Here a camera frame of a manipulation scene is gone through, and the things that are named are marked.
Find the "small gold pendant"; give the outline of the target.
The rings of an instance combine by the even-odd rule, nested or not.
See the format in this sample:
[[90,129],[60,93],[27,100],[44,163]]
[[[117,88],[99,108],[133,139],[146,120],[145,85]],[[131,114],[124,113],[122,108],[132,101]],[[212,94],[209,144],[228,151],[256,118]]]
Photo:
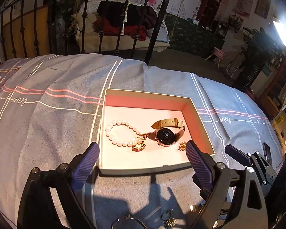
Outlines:
[[179,144],[178,150],[185,151],[185,148],[186,148],[186,142],[182,142],[182,143]]

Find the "tan strap wristwatch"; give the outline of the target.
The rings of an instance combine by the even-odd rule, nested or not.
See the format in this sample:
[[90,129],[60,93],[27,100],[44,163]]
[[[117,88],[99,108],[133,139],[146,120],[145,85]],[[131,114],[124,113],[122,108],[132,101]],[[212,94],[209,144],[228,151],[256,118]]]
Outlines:
[[151,126],[155,130],[155,138],[159,145],[169,147],[185,133],[185,122],[178,118],[158,120]]

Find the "gold chain jewelry cluster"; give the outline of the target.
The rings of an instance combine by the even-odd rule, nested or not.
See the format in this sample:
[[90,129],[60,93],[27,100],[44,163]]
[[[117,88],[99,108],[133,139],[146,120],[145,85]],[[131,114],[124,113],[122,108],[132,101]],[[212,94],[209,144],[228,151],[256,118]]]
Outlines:
[[146,144],[145,140],[148,138],[149,133],[141,133],[137,134],[132,141],[132,151],[133,152],[141,152],[145,149]]

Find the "open pink-lined gift box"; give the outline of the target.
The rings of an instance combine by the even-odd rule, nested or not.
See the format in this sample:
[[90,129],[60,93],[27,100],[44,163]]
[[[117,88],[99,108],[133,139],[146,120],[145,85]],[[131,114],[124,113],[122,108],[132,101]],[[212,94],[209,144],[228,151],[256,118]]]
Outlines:
[[[185,133],[178,142],[163,147],[155,138],[152,124],[161,119],[178,118],[185,122]],[[146,147],[132,151],[137,134],[149,133]],[[144,175],[189,168],[191,164],[179,144],[193,140],[198,148],[215,155],[194,101],[178,97],[130,90],[105,92],[100,139],[99,169],[107,176]]]

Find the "pink stool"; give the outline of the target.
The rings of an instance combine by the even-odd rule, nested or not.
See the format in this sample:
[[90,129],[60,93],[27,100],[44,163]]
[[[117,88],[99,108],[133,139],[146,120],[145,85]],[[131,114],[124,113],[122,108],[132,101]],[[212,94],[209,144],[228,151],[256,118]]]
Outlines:
[[205,60],[208,60],[212,56],[215,56],[215,59],[217,60],[217,63],[218,63],[217,68],[219,69],[219,65],[220,65],[221,61],[224,59],[225,53],[222,52],[220,49],[214,47],[211,55],[208,56]]

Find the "blue striped bed sheet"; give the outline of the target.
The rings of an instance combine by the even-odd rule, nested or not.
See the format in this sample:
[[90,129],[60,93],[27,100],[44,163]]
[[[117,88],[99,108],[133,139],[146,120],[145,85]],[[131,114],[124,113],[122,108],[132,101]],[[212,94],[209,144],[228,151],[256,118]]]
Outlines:
[[[243,92],[193,73],[148,67],[117,56],[45,55],[16,58],[0,66],[0,215],[17,228],[22,192],[32,168],[53,170],[70,162],[89,143],[99,142],[107,88],[191,98],[215,150],[215,161],[243,168],[224,152],[232,144],[244,152],[270,146],[278,172],[282,153],[264,113]],[[97,228],[132,213],[150,228],[173,209],[180,228],[191,203],[199,203],[193,169],[143,177],[87,180],[77,197]]]

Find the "green patterned counter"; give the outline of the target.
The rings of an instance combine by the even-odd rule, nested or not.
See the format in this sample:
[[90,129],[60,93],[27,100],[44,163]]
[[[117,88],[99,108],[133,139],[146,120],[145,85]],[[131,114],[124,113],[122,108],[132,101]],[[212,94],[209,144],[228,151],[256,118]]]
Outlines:
[[167,14],[165,24],[173,50],[206,58],[214,48],[222,49],[225,43],[220,35],[175,15]]

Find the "white LED desk lamp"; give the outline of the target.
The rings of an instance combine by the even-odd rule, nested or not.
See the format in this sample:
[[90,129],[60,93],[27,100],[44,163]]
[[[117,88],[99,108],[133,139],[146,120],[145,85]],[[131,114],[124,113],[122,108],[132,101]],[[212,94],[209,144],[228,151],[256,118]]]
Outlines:
[[[284,46],[283,52],[285,53],[285,60],[286,60],[286,25],[284,24],[284,22],[280,21],[276,17],[272,18],[272,22],[273,22],[274,27],[277,31],[277,34],[279,35],[279,38],[282,42],[282,45]],[[284,109],[286,108],[286,88],[282,89],[282,91],[284,91],[282,107],[280,108],[278,114],[275,116],[275,118],[272,120],[272,122],[274,122],[280,116],[280,114],[284,111]]]

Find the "dark red phone-booth cabinet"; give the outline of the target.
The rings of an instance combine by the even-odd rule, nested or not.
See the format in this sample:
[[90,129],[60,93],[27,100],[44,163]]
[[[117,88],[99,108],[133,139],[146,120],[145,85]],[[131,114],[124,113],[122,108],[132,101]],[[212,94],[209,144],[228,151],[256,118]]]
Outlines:
[[197,12],[198,25],[210,28],[222,0],[202,0]]

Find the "red blanket on chair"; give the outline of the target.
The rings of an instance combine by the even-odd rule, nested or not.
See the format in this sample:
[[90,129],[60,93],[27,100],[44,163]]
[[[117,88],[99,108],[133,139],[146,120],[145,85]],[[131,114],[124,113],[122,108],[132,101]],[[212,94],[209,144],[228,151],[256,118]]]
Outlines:
[[[110,25],[109,21],[105,18],[98,18],[96,21],[93,22],[95,29],[100,32],[103,30],[103,34],[105,36],[118,36],[120,33],[119,27],[113,27]],[[125,26],[124,27],[124,34],[130,36],[131,38],[135,39],[136,33],[138,30],[138,26]],[[139,28],[139,41],[146,40],[146,28],[144,26],[140,26]]]

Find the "black iron bed frame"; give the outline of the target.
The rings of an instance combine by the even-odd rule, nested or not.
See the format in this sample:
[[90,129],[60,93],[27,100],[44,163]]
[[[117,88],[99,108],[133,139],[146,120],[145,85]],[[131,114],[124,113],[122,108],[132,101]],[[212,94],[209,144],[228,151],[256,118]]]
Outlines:
[[151,60],[170,0],[0,0],[0,64],[46,54]]

